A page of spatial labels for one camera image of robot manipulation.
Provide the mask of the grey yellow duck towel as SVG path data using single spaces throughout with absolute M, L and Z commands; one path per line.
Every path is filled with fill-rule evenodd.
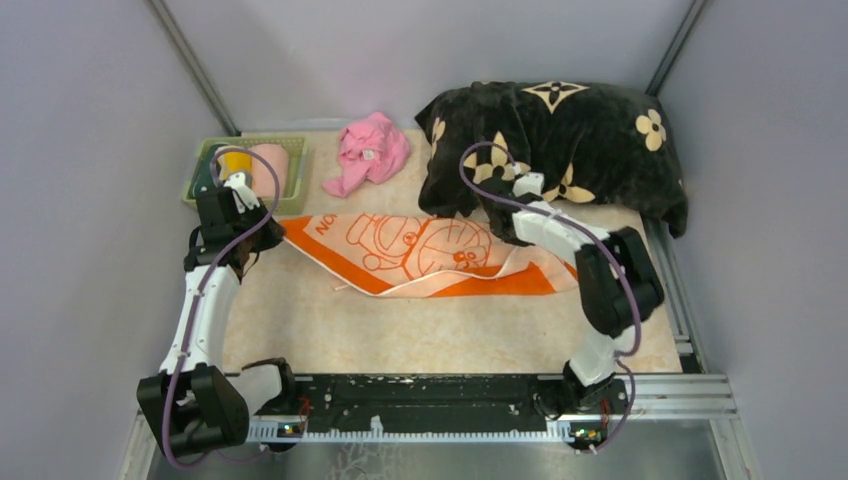
M 221 154 L 217 160 L 218 178 L 224 182 L 235 173 L 253 175 L 253 157 L 243 151 L 229 151 Z

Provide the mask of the black floral pillow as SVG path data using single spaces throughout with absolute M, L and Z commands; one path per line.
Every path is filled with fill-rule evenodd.
M 614 204 L 687 229 L 688 198 L 671 122 L 660 101 L 597 82 L 474 82 L 437 95 L 415 117 L 431 146 L 418 196 L 429 215 L 482 207 L 492 230 L 514 242 L 510 220 L 467 185 L 523 173 L 544 177 L 542 197 Z

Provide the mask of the orange peach towel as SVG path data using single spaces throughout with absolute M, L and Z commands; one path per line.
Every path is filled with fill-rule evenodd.
M 324 214 L 281 225 L 286 242 L 327 271 L 334 289 L 375 298 L 533 296 L 578 285 L 571 263 L 505 243 L 478 222 Z

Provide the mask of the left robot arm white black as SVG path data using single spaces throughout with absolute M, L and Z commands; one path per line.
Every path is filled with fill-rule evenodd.
M 263 408 L 292 411 L 300 388 L 282 357 L 235 374 L 222 370 L 230 312 L 250 257 L 284 237 L 264 203 L 246 186 L 213 187 L 197 198 L 199 225 L 183 259 L 185 296 L 175 336 L 158 372 L 139 381 L 136 398 L 165 457 L 179 468 L 245 443 Z

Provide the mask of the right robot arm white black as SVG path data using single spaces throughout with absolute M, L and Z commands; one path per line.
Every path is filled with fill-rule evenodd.
M 576 220 L 539 196 L 541 183 L 541 175 L 531 173 L 514 185 L 490 178 L 474 191 L 488 201 L 494 225 L 511 226 L 512 240 L 540 247 L 576 269 L 590 328 L 564 365 L 561 393 L 546 408 L 588 412 L 605 396 L 624 359 L 638 352 L 642 324 L 665 294 L 635 229 L 608 230 Z

